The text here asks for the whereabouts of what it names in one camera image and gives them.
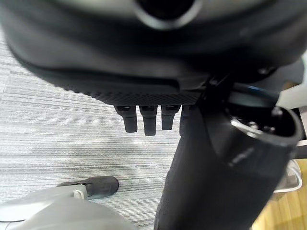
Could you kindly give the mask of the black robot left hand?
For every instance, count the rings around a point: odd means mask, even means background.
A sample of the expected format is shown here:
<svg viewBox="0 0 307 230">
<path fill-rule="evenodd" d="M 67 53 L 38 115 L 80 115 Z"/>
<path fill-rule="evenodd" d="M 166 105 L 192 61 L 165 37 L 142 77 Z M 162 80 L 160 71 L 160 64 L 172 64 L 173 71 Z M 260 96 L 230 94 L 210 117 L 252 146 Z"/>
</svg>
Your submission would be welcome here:
<svg viewBox="0 0 307 230">
<path fill-rule="evenodd" d="M 114 106 L 128 133 L 180 141 L 157 230 L 247 230 L 302 136 L 277 104 L 303 81 L 304 0 L 3 0 L 13 56 L 39 78 Z"/>
</svg>

